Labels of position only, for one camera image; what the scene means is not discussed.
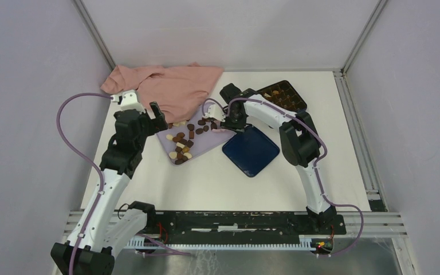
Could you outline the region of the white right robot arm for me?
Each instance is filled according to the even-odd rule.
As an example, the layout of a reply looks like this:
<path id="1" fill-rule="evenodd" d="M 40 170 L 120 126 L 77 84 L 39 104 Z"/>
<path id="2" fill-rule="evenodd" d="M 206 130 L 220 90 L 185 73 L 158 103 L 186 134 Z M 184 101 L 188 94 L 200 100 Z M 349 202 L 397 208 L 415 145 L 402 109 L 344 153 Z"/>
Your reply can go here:
<path id="1" fill-rule="evenodd" d="M 257 175 L 278 153 L 293 165 L 307 198 L 308 227 L 322 234 L 331 227 L 336 209 L 328 202 L 317 164 L 327 154 L 308 112 L 283 109 L 253 89 L 241 91 L 228 84 L 220 91 L 226 106 L 209 107 L 207 114 L 219 121 L 220 129 L 235 135 L 223 152 L 248 176 Z"/>

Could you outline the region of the dark blue chocolate box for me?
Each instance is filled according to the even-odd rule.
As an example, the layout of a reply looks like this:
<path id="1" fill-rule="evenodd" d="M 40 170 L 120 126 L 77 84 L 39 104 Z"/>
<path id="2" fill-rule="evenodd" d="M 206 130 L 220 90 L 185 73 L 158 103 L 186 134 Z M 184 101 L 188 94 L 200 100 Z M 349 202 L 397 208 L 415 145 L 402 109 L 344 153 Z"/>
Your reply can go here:
<path id="1" fill-rule="evenodd" d="M 279 91 L 280 94 L 273 95 L 273 91 Z M 304 99 L 288 80 L 282 80 L 272 85 L 268 85 L 259 89 L 257 92 L 270 103 L 288 111 L 305 111 L 308 107 Z M 265 97 L 264 93 L 269 94 L 271 97 Z"/>

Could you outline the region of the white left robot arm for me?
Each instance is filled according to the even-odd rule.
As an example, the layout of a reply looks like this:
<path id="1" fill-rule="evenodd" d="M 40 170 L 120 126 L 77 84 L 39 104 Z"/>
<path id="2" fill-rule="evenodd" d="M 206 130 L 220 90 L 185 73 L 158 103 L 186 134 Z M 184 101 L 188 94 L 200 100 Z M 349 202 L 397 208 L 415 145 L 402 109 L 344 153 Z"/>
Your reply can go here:
<path id="1" fill-rule="evenodd" d="M 111 274 L 115 258 L 136 233 L 151 233 L 156 229 L 154 206 L 141 203 L 126 210 L 114 226 L 109 223 L 115 207 L 142 161 L 148 137 L 168 128 L 165 115 L 156 102 L 146 111 L 117 111 L 115 134 L 98 166 L 99 181 L 94 195 L 80 220 L 64 243 L 55 243 L 50 255 L 62 274 Z"/>

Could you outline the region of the lilac plastic tray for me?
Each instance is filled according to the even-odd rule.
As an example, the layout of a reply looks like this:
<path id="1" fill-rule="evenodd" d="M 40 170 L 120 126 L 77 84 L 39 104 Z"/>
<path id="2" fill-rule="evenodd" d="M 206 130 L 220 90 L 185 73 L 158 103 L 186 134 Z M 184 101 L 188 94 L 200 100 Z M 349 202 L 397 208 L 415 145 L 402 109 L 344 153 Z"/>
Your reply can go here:
<path id="1" fill-rule="evenodd" d="M 185 164 L 188 160 L 197 158 L 215 147 L 223 145 L 234 136 L 233 131 L 228 131 L 227 133 L 212 132 L 210 128 L 212 122 L 203 119 L 203 113 L 212 104 L 214 103 L 206 103 L 203 108 L 199 107 L 190 119 L 170 124 L 167 130 L 156 134 L 172 165 L 180 166 Z M 198 125 L 198 120 L 204 120 L 206 125 Z M 188 124 L 195 125 L 195 129 L 189 131 L 187 129 Z M 169 157 L 169 153 L 174 151 L 178 153 L 177 160 L 172 160 Z M 192 155 L 191 159 L 183 156 L 186 152 Z"/>

